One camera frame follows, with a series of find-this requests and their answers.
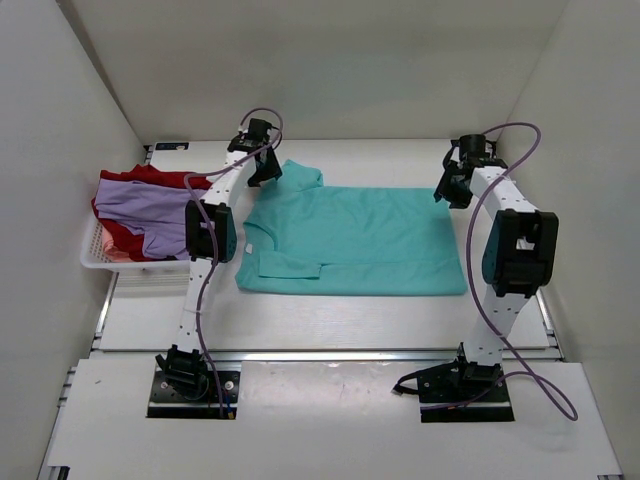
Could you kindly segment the teal t shirt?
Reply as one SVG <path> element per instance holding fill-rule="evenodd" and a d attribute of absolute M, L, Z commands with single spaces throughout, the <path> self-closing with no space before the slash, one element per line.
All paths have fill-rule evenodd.
<path fill-rule="evenodd" d="M 287 161 L 244 222 L 239 289 L 285 295 L 457 296 L 467 291 L 447 207 L 430 188 L 327 186 Z"/>

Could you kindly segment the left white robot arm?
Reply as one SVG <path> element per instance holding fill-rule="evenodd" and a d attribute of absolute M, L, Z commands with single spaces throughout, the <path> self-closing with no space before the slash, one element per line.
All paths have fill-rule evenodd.
<path fill-rule="evenodd" d="M 156 361 L 166 384 L 188 402 L 207 400 L 213 394 L 218 404 L 223 402 L 222 382 L 202 332 L 203 307 L 218 267 L 236 252 L 233 208 L 239 196 L 247 187 L 259 187 L 282 175 L 275 155 L 282 136 L 281 124 L 246 117 L 227 146 L 221 169 L 185 177 L 190 195 L 185 207 L 189 283 L 176 341 Z"/>

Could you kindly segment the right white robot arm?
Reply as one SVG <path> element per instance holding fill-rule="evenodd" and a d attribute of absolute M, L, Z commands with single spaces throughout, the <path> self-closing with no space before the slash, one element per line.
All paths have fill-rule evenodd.
<path fill-rule="evenodd" d="M 496 145 L 483 134 L 467 134 L 451 142 L 443 159 L 444 173 L 434 199 L 451 209 L 477 201 L 465 241 L 465 262 L 471 260 L 471 239 L 479 210 L 492 220 L 481 261 L 486 284 L 482 308 L 471 335 L 461 343 L 456 369 L 448 376 L 449 391 L 471 400 L 502 375 L 502 350 L 521 309 L 553 271 L 559 220 L 527 200 L 497 157 Z"/>

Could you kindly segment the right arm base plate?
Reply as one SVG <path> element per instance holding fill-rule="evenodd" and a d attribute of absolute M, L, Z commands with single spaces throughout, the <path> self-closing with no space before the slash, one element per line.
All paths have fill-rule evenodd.
<path fill-rule="evenodd" d="M 507 423 L 515 420 L 504 381 L 469 381 L 458 367 L 414 371 L 396 381 L 396 395 L 417 396 L 422 423 Z"/>

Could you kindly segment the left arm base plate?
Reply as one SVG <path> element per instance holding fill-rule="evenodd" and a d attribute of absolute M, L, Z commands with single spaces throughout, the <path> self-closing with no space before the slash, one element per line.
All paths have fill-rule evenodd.
<path fill-rule="evenodd" d="M 219 397 L 214 376 L 208 373 L 195 390 L 168 380 L 160 369 L 154 372 L 146 417 L 152 419 L 235 420 L 241 386 L 239 369 L 218 372 Z"/>

